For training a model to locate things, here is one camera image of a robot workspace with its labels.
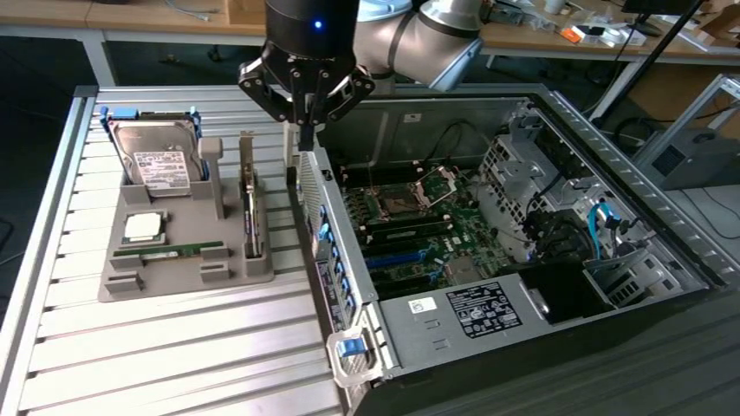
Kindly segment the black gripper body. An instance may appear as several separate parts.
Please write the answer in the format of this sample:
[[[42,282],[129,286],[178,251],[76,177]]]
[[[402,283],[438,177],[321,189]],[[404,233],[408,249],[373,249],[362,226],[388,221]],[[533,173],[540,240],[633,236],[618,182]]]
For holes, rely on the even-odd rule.
[[[330,93],[356,65],[354,1],[266,1],[261,63],[286,91]]]

